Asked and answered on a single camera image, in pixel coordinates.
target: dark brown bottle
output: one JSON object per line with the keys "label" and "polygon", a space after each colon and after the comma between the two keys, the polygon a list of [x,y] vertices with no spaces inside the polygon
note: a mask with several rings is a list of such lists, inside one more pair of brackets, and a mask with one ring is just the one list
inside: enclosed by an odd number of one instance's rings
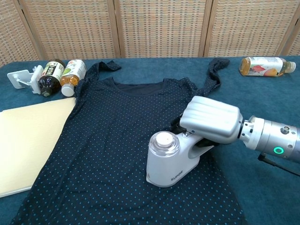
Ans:
{"label": "dark brown bottle", "polygon": [[42,76],[38,81],[41,95],[48,97],[60,90],[60,79],[65,67],[66,64],[59,59],[53,59],[47,63]]}

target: beige cutting board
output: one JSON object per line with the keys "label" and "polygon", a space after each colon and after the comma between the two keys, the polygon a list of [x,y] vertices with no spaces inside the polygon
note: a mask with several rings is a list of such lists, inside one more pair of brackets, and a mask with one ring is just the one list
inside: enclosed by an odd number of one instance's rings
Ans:
{"label": "beige cutting board", "polygon": [[0,112],[0,197],[31,188],[74,105],[71,97]]}

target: juice bottle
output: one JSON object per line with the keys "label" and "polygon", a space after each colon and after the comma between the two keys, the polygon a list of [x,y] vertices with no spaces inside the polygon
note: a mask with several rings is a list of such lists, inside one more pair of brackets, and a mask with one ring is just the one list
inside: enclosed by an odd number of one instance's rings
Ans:
{"label": "juice bottle", "polygon": [[71,60],[60,79],[61,92],[64,96],[74,95],[74,87],[84,78],[86,66],[82,60]]}
{"label": "juice bottle", "polygon": [[59,59],[53,59],[46,64],[42,76],[38,81],[41,95],[48,97],[60,90],[60,78],[65,67],[65,63]]}
{"label": "juice bottle", "polygon": [[279,57],[246,57],[240,63],[243,76],[281,76],[294,72],[295,68],[295,62]]}

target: white bracket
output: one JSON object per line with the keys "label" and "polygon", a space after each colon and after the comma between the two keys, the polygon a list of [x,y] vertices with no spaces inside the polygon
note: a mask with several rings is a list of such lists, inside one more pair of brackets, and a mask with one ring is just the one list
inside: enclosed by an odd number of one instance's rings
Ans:
{"label": "white bracket", "polygon": [[38,65],[34,67],[33,73],[29,73],[28,70],[21,70],[12,73],[8,73],[7,77],[16,89],[29,88],[33,94],[41,94],[41,90],[38,87],[38,80],[42,76],[43,67]]}

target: bottle label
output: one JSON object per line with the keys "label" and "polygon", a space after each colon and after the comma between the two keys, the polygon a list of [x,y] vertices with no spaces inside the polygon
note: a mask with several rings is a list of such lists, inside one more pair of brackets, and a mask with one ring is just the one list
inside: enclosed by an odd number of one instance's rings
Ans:
{"label": "bottle label", "polygon": [[51,61],[47,63],[45,69],[43,70],[42,76],[54,76],[60,81],[64,69],[65,68],[62,64],[55,61]]}
{"label": "bottle label", "polygon": [[250,57],[248,76],[277,76],[283,66],[279,57]]}
{"label": "bottle label", "polygon": [[82,60],[71,60],[62,76],[76,75],[79,80],[83,79],[86,73],[86,66]]}

